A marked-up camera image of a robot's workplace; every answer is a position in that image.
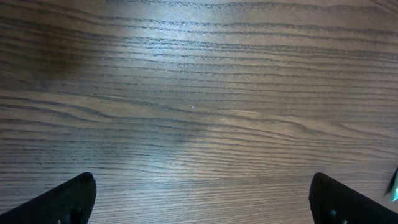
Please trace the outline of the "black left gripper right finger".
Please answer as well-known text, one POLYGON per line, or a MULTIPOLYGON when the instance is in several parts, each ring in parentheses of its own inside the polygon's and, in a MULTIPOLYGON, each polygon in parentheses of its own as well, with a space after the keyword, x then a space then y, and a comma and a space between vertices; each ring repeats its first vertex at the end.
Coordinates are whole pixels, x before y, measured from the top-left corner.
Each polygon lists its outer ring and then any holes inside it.
POLYGON ((309 192, 315 224, 397 224, 397 213, 317 172, 309 192))

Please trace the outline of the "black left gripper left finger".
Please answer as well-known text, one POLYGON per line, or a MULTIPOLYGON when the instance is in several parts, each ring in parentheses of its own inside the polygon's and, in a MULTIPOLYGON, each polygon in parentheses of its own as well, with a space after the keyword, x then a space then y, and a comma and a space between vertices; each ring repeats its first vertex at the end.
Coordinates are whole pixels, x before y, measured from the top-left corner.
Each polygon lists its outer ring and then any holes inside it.
POLYGON ((93 174, 84 172, 1 214, 1 224, 87 224, 96 199, 93 174))

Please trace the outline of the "teal wet wipes pack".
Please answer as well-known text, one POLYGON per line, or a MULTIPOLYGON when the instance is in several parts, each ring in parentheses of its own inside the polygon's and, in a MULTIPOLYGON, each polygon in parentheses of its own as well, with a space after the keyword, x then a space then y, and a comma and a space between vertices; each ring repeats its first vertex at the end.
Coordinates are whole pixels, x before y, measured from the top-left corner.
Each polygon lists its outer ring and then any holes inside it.
POLYGON ((398 178, 397 177, 394 179, 394 183, 389 192, 389 200, 391 202, 395 202, 398 200, 398 178))

